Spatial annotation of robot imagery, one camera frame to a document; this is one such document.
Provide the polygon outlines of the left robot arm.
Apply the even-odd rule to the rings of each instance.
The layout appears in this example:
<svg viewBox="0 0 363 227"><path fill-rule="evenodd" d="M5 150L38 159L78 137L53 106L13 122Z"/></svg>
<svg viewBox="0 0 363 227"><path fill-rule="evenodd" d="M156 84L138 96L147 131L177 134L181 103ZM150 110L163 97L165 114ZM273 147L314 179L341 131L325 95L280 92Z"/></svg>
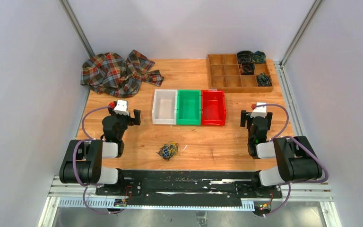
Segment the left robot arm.
<svg viewBox="0 0 363 227"><path fill-rule="evenodd" d="M129 187L125 183L122 170L104 167L104 158L119 158L123 154L122 137L129 126L141 124L141 111L133 110L134 117L116 113L102 120L101 139L71 140L60 167L62 183L78 183L81 186L104 186L114 195L121 195Z"/></svg>

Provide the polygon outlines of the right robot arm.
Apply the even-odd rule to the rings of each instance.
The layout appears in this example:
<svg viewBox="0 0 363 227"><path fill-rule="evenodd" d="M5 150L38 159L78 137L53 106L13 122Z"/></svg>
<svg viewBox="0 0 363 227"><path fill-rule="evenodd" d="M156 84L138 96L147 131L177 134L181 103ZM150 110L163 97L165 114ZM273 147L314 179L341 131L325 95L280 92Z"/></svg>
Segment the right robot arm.
<svg viewBox="0 0 363 227"><path fill-rule="evenodd" d="M275 158L277 164L256 171L251 178L251 191L264 197L279 184L318 180L323 175L321 165L305 136L268 140L272 113L241 111L240 126L248 129L248 153L253 159Z"/></svg>

